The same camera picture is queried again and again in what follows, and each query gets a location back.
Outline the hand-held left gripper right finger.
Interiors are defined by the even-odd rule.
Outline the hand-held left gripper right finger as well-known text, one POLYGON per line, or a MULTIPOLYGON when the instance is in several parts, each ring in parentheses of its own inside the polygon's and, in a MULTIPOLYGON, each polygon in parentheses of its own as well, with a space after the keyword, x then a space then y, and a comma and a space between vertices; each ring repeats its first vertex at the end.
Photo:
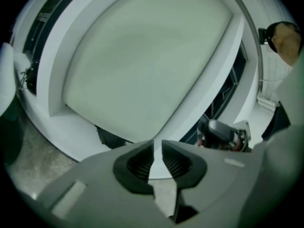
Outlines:
POLYGON ((248 153, 163 141, 162 159, 177 184, 175 223, 261 223, 267 216, 264 144, 248 153))

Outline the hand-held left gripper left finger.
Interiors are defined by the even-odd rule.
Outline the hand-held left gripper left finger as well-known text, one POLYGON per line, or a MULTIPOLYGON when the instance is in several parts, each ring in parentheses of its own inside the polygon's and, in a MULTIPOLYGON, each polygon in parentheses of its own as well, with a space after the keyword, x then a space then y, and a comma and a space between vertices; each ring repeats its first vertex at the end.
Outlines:
POLYGON ((53 181, 38 202, 74 228, 168 228, 147 182, 153 142, 93 155, 53 181))

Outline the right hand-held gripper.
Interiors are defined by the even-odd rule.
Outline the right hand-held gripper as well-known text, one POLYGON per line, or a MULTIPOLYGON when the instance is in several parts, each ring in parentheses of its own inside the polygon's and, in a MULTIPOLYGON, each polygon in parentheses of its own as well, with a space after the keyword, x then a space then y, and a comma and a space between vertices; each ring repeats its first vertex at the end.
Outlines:
POLYGON ((235 128, 212 119, 206 122, 199 121, 197 134, 199 147, 231 152, 251 152, 245 129, 235 128))

